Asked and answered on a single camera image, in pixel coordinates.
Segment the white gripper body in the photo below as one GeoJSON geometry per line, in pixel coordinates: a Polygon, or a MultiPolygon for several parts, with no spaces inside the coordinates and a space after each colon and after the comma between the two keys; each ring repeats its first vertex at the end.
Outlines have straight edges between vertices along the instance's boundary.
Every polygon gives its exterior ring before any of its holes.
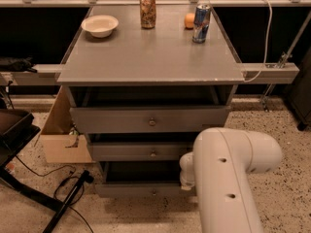
{"type": "Polygon", "coordinates": [[[181,189],[190,191],[195,186],[194,175],[182,171],[180,173],[181,189]]]}

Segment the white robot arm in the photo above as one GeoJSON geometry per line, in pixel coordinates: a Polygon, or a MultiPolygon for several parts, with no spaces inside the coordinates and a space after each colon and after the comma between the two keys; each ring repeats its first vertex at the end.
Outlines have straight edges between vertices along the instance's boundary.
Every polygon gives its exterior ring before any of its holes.
{"type": "Polygon", "coordinates": [[[183,190],[196,190],[202,233],[263,233],[249,173],[274,170],[282,150],[271,136],[209,128],[180,159],[183,190]]]}

